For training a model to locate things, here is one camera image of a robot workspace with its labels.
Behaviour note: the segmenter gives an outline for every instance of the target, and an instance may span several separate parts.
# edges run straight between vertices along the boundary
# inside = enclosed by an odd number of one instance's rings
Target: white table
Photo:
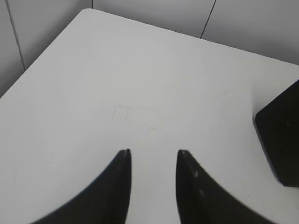
[[[229,193],[297,224],[299,189],[274,177],[254,115],[299,67],[84,9],[0,99],[0,223],[26,224],[132,150],[128,224],[179,224],[177,151]]]

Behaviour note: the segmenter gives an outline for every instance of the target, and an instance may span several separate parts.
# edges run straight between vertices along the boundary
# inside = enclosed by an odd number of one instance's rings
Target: scratch
[[[162,130],[159,130],[159,129],[155,128],[155,127],[149,127],[149,130],[150,131],[160,132],[160,133],[164,134],[164,132]]]
[[[221,92],[212,101],[215,101],[218,97],[227,95],[229,92],[230,92],[229,90],[225,90],[225,91]]]
[[[132,107],[128,107],[128,106],[124,106],[124,105],[120,105],[120,104],[118,104],[117,106],[118,107],[124,107],[124,108],[127,108],[127,109],[133,109]]]
[[[19,172],[18,172],[17,168],[15,167],[15,164],[13,163],[12,159],[10,158],[10,156],[8,156],[8,154],[6,153],[5,150],[4,150],[4,154],[5,154],[5,156],[8,158],[8,160],[9,160],[11,166],[13,167],[15,173],[18,175]]]
[[[117,109],[117,107],[118,107],[118,106],[116,106],[115,109],[114,109],[114,112],[113,112],[113,115],[112,115],[111,120],[113,120],[113,118],[114,118],[114,115],[115,115],[115,113],[116,113],[116,109]]]
[[[126,118],[125,118],[125,122],[127,121],[128,114],[129,114],[129,111],[127,111]]]

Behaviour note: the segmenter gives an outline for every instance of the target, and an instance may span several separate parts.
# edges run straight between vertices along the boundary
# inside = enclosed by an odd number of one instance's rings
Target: black curved piece
[[[35,224],[125,224],[131,194],[131,152],[121,150],[85,190]]]
[[[176,195],[181,224],[273,224],[234,199],[186,150],[178,152]]]

